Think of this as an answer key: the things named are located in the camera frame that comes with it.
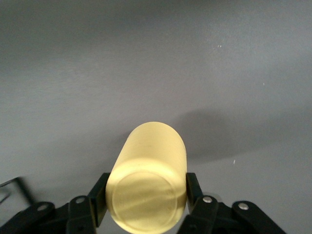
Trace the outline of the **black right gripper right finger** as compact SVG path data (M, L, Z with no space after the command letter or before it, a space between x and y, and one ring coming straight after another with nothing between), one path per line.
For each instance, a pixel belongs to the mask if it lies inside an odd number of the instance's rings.
M267 214L250 201L236 201L231 207L203 194L195 173L186 174L189 214L180 234L284 234Z

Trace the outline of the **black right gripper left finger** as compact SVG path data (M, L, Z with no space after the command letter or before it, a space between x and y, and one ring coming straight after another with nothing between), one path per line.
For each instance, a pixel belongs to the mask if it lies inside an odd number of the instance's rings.
M36 201L22 177L0 185L15 184L28 207L0 226L2 234L95 234L107 211L106 184L110 173L103 173L88 195L80 195L61 207Z

